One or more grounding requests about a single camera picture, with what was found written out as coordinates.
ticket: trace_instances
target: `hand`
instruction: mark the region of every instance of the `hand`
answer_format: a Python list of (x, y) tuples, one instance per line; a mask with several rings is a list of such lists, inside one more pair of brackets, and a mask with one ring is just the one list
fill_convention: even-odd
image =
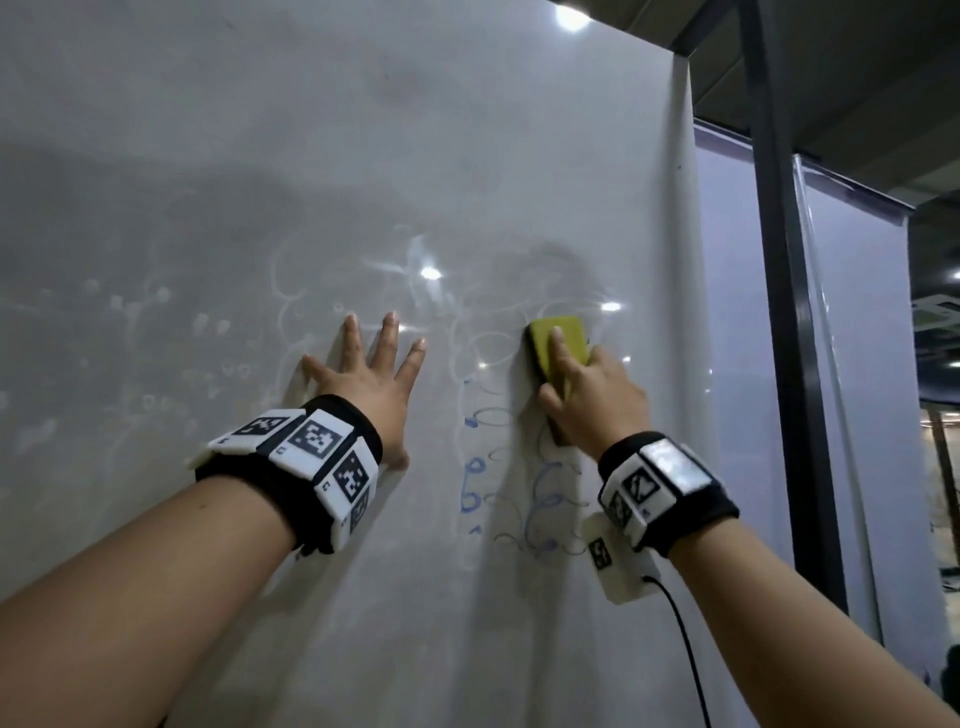
[(403, 426), (407, 421), (407, 401), (426, 356), (426, 339), (417, 339), (394, 376), (396, 338), (400, 321), (391, 311), (383, 319), (380, 340), (367, 366), (360, 324), (352, 313), (344, 320), (344, 352), (340, 373), (314, 356), (303, 358), (303, 369), (320, 385), (320, 394), (338, 395), (353, 404), (370, 420), (383, 442), (383, 461), (392, 467), (406, 467)]
[(540, 404), (566, 438), (594, 460), (625, 437), (651, 429), (647, 394), (627, 378), (623, 364), (593, 347), (585, 367), (570, 355), (560, 328), (550, 332), (550, 366), (570, 383), (562, 400), (551, 384), (540, 388)]

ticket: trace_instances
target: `ceiling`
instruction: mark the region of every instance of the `ceiling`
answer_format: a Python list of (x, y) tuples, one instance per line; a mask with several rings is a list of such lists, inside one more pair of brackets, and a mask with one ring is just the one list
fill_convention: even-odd
[[(773, 1), (795, 148), (918, 206), (913, 298), (957, 300), (934, 305), (942, 326), (915, 332), (921, 389), (960, 403), (960, 368), (947, 366), (960, 361), (960, 0)], [(665, 47), (703, 0), (571, 4)], [(735, 12), (693, 54), (690, 78), (698, 117), (749, 134)]]

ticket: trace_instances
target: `yellow sponge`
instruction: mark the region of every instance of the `yellow sponge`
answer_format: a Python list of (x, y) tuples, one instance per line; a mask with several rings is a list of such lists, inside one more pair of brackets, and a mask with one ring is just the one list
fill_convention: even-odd
[[(534, 373), (540, 384), (550, 382), (557, 393), (566, 399), (569, 383), (564, 381), (563, 375), (551, 371), (550, 368), (547, 340), (554, 327), (560, 327), (560, 330), (564, 333), (564, 342), (573, 358), (581, 364), (586, 364), (588, 357), (587, 337), (584, 335), (583, 322), (577, 316), (550, 316), (545, 319), (535, 319), (527, 326), (524, 339), (530, 352), (530, 359), (533, 361)], [(550, 431), (553, 433), (553, 439), (557, 445), (567, 444), (564, 436), (552, 420), (550, 421)]]

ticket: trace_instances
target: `wristband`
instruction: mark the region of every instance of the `wristband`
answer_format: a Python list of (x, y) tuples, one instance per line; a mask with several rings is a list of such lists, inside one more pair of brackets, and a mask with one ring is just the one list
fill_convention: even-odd
[(370, 420), (336, 395), (302, 409), (272, 409), (210, 441), (190, 467), (197, 480), (239, 478), (263, 494), (294, 532), (295, 550), (347, 545), (376, 495), (383, 444)]
[(597, 463), (600, 505), (634, 551), (666, 557), (683, 536), (739, 509), (693, 452), (660, 432), (639, 432), (610, 446)]

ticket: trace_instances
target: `black cable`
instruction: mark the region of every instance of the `black cable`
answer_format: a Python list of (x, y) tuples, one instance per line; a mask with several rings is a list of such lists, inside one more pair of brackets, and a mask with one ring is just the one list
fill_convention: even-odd
[(684, 627), (684, 619), (680, 616), (680, 610), (677, 609), (677, 602), (673, 600), (673, 597), (666, 587), (664, 587), (657, 579), (653, 576), (644, 576), (643, 580), (650, 584), (656, 584), (660, 587), (660, 590), (663, 592), (663, 595), (666, 596), (667, 601), (670, 602), (670, 606), (673, 607), (673, 614), (677, 617), (677, 624), (680, 625), (680, 634), (684, 636), (684, 646), (686, 647), (686, 656), (690, 658), (690, 669), (693, 670), (693, 682), (697, 686), (697, 697), (700, 698), (700, 710), (704, 713), (704, 723), (707, 725), (707, 728), (712, 728), (710, 725), (710, 713), (707, 710), (707, 700), (704, 698), (704, 688), (700, 684), (700, 673), (697, 671), (697, 661), (693, 659), (693, 648), (690, 646), (690, 638), (686, 635), (686, 627)]

